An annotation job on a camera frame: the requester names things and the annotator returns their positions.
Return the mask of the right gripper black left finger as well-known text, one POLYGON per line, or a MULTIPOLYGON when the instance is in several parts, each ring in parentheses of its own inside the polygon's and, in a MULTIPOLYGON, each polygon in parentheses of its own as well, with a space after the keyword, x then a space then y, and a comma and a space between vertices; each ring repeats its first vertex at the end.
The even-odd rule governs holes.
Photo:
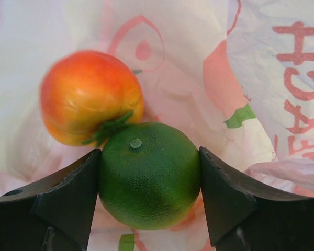
POLYGON ((0 196, 0 250, 86 250, 101 151, 0 196))

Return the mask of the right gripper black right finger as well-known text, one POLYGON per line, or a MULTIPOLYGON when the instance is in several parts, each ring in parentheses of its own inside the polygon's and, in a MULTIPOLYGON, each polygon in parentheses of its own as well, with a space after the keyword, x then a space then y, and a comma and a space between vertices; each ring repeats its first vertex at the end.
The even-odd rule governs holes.
POLYGON ((199 149, 209 240, 216 250, 314 251, 314 198, 268 186, 199 149))

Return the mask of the green lime fruit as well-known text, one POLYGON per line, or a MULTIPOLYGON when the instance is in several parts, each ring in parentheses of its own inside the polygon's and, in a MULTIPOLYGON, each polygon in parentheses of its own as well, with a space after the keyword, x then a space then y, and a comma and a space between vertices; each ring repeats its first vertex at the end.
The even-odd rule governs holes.
POLYGON ((128 127, 102 150, 99 197, 117 221, 158 230, 179 222, 200 192, 197 147, 180 130, 158 122, 128 127))

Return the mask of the pink plastic bag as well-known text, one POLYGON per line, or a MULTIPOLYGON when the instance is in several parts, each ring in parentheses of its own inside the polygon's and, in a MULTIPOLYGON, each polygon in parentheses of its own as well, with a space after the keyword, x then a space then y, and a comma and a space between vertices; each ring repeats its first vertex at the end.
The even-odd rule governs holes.
POLYGON ((78 49, 140 70, 146 119, 314 201, 314 1, 0 1, 0 196, 88 152, 54 141, 37 104, 78 49))

